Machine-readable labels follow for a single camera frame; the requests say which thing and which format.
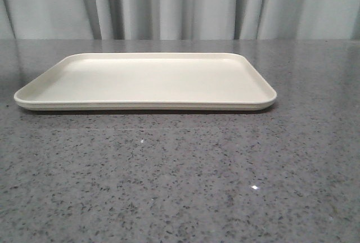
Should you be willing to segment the cream rectangular plastic tray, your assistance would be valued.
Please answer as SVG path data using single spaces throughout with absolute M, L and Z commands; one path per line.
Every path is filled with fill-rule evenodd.
M 28 110 L 235 110 L 270 107 L 277 92 L 234 53 L 80 53 L 19 89 Z

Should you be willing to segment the light grey pleated curtain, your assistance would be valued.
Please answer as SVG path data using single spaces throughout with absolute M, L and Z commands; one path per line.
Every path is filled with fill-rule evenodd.
M 2 39 L 358 39 L 359 0 L 1 0 Z

